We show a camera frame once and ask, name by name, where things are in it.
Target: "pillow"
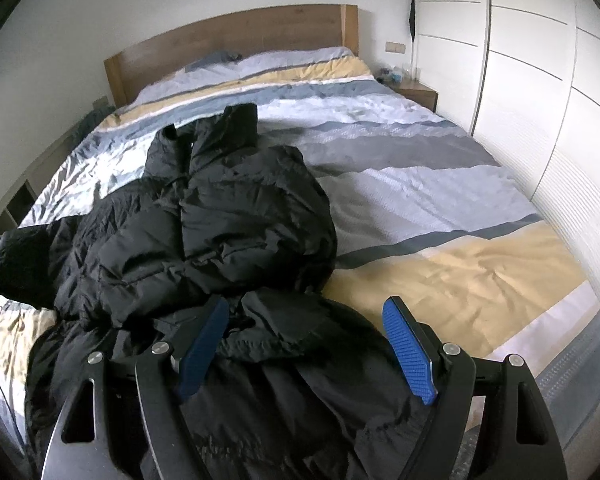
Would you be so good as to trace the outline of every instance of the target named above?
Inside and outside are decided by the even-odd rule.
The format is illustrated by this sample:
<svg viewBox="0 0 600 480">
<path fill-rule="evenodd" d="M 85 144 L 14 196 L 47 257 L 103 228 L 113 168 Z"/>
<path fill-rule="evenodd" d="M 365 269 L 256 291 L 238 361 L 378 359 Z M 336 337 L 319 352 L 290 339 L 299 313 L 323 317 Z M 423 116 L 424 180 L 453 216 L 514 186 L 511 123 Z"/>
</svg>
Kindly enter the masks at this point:
<svg viewBox="0 0 600 480">
<path fill-rule="evenodd" d="M 208 56 L 202 57 L 199 60 L 194 61 L 193 63 L 189 63 L 184 67 L 184 72 L 193 72 L 198 68 L 204 68 L 205 66 L 215 65 L 218 63 L 230 63 L 235 61 L 240 61 L 242 59 L 242 54 L 238 52 L 231 52 L 229 50 L 216 50 Z"/>
</svg>

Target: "wooden headboard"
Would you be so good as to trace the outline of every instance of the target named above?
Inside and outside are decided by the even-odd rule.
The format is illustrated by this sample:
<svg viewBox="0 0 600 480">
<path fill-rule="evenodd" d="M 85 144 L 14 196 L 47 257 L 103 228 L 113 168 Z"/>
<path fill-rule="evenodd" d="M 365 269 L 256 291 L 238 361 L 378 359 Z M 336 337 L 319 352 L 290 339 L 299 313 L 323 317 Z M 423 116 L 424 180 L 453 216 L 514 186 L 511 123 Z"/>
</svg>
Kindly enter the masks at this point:
<svg viewBox="0 0 600 480">
<path fill-rule="evenodd" d="M 216 50 L 244 56 L 267 50 L 346 46 L 358 54 L 358 6 L 295 5 L 243 10 L 174 28 L 104 62 L 116 106 L 142 88 Z"/>
</svg>

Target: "black puffer jacket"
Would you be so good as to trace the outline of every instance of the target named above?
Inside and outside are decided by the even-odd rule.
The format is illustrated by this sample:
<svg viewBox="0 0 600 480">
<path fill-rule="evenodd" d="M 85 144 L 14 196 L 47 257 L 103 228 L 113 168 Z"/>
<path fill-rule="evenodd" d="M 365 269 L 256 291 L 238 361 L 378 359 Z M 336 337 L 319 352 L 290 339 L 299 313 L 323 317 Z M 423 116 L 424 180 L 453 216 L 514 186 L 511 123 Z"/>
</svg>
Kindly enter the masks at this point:
<svg viewBox="0 0 600 480">
<path fill-rule="evenodd" d="M 165 128 L 144 177 L 91 213 L 0 238 L 0 294 L 60 319 L 29 357 L 39 470 L 87 355 L 137 354 L 211 294 L 230 298 L 230 326 L 182 413 L 213 478 L 390 479 L 404 467 L 426 410 L 385 339 L 314 294 L 336 251 L 328 199 L 298 150 L 256 148 L 256 122 L 241 105 Z M 157 478 L 134 396 L 111 387 L 120 461 Z"/>
</svg>

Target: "nightstand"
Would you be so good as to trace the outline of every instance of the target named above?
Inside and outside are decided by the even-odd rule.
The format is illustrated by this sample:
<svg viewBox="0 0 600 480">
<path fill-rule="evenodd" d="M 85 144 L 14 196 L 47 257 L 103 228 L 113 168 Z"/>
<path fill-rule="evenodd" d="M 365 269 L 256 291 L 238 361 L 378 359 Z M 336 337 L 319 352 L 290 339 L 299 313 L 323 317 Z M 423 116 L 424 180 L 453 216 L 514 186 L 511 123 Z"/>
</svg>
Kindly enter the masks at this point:
<svg viewBox="0 0 600 480">
<path fill-rule="evenodd" d="M 416 101 L 420 106 L 424 106 L 432 112 L 436 111 L 438 92 L 428 86 L 424 86 L 422 83 L 411 79 L 405 80 L 400 84 L 388 84 L 387 86 L 401 96 Z"/>
</svg>

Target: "black cable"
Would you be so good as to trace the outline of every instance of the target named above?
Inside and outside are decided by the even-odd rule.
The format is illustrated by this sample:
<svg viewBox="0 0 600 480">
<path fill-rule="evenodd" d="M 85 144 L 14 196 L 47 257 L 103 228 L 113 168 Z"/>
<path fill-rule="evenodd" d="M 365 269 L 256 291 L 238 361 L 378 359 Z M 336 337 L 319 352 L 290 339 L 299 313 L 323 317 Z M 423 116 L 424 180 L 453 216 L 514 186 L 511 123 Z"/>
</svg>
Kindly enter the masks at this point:
<svg viewBox="0 0 600 480">
<path fill-rule="evenodd" d="M 35 468 L 34 468 L 34 465 L 32 463 L 32 457 L 28 453 L 27 446 L 26 446 L 26 444 L 24 442 L 24 439 L 22 437 L 22 434 L 20 433 L 20 430 L 18 428 L 18 421 L 16 420 L 15 410 L 11 406 L 11 403 L 9 402 L 9 400 L 7 399 L 7 396 L 4 393 L 4 390 L 2 389 L 2 385 L 1 384 L 0 384 L 0 393 L 2 394 L 2 398 L 4 399 L 4 402 L 7 405 L 7 409 L 9 410 L 9 414 L 11 415 L 11 420 L 13 421 L 13 427 L 15 429 L 15 433 L 16 433 L 16 437 L 18 439 L 18 443 L 20 444 L 20 447 L 22 448 L 22 452 L 24 453 L 24 456 L 26 457 L 27 462 L 29 463 L 30 478 L 33 478 L 34 477 Z"/>
</svg>

